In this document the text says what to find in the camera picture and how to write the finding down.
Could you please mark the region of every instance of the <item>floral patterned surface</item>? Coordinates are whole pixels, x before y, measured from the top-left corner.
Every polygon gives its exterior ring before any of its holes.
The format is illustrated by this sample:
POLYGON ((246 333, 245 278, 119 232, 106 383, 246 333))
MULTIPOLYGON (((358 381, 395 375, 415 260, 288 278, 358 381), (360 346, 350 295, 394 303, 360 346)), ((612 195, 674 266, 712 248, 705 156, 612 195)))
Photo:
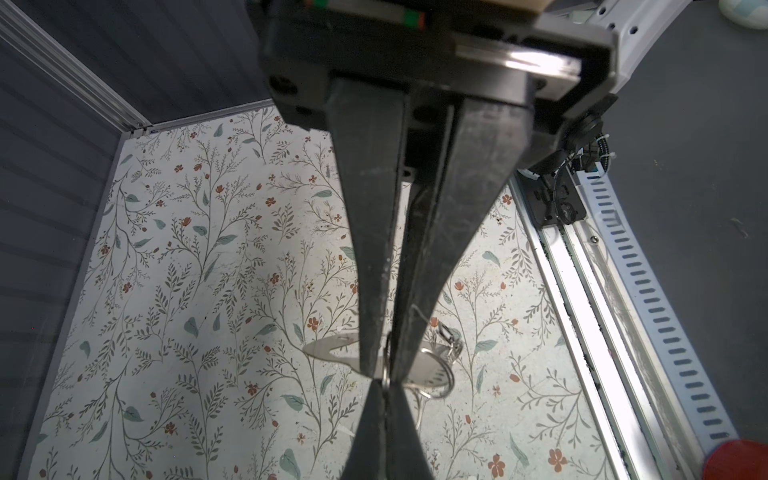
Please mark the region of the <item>floral patterned surface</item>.
MULTIPOLYGON (((133 139, 110 189, 31 478, 338 478, 369 380, 301 351, 357 322, 329 135, 266 108, 133 139)), ((438 319, 435 478, 612 478, 508 193, 438 319)))

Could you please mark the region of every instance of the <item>screw hole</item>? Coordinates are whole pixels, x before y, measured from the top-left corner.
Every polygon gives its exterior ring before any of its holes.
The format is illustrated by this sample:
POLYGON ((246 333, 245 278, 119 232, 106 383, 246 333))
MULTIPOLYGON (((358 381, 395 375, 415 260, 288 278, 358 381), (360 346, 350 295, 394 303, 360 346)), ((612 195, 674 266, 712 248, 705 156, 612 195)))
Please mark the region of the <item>screw hole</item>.
POLYGON ((276 93, 283 95, 295 95, 299 91, 299 89, 296 88, 296 84, 279 75, 270 76, 270 87, 272 87, 276 93))
POLYGON ((440 112, 437 111, 437 108, 429 105, 422 105, 413 111, 413 118, 423 124, 436 124, 439 117, 440 112))

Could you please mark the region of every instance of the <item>gray wall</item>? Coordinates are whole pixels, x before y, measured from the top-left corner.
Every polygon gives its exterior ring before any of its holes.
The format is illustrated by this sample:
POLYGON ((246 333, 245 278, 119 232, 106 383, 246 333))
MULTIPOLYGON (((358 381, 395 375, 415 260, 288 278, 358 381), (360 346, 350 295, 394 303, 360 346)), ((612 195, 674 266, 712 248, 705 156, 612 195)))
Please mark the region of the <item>gray wall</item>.
POLYGON ((3 41, 0 65, 0 478, 15 478, 121 132, 3 41))
POLYGON ((604 119, 643 251, 739 434, 768 442, 768 31, 689 5, 604 119))
POLYGON ((14 0, 153 123, 268 98, 245 0, 14 0))

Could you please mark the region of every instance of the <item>gray floor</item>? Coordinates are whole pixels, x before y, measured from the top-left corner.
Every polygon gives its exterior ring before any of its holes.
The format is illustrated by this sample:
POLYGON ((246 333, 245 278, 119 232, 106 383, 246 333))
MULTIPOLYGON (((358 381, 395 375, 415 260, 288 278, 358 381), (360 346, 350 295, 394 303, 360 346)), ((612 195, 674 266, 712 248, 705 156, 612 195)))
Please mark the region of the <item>gray floor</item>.
POLYGON ((696 2, 605 115, 611 182, 742 438, 768 442, 768 32, 696 2))

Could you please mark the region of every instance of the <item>orange flower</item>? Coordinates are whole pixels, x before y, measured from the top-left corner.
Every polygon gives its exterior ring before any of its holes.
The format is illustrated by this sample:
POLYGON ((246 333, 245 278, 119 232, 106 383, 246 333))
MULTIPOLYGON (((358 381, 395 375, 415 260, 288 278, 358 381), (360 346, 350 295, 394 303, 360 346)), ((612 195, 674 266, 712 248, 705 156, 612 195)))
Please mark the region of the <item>orange flower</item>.
POLYGON ((560 473, 563 471, 563 465, 568 463, 568 460, 563 456, 563 452, 560 449, 549 451, 549 465, 554 465, 554 471, 560 473))
POLYGON ((501 461, 501 457, 498 456, 498 453, 496 455, 493 455, 493 462, 488 462, 488 468, 491 469, 491 475, 493 475, 493 478, 503 477, 504 468, 506 466, 507 465, 505 465, 504 462, 501 461))

